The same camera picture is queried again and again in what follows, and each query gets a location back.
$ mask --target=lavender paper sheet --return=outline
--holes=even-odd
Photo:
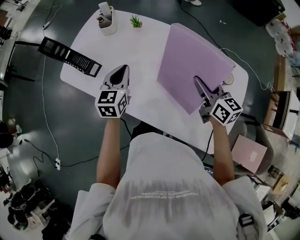
[[[194,77],[214,90],[231,74],[234,62],[189,28],[171,25],[157,81],[186,110],[193,113],[203,103]]]

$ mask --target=small potted plant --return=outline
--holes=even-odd
[[[136,15],[135,16],[132,15],[130,22],[134,28],[141,28],[143,24],[142,21],[140,21]]]

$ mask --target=power strip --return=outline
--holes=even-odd
[[[60,160],[57,158],[55,159],[55,166],[56,166],[56,169],[59,171],[60,170]]]

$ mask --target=pink box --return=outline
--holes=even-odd
[[[239,135],[231,151],[233,160],[252,173],[256,173],[267,148]]]

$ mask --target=cardboard box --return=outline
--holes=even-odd
[[[276,195],[284,194],[290,182],[290,178],[282,173],[274,184],[273,193]]]
[[[232,159],[236,163],[252,173],[256,173],[266,151],[267,148],[265,146],[239,135],[231,153]]]

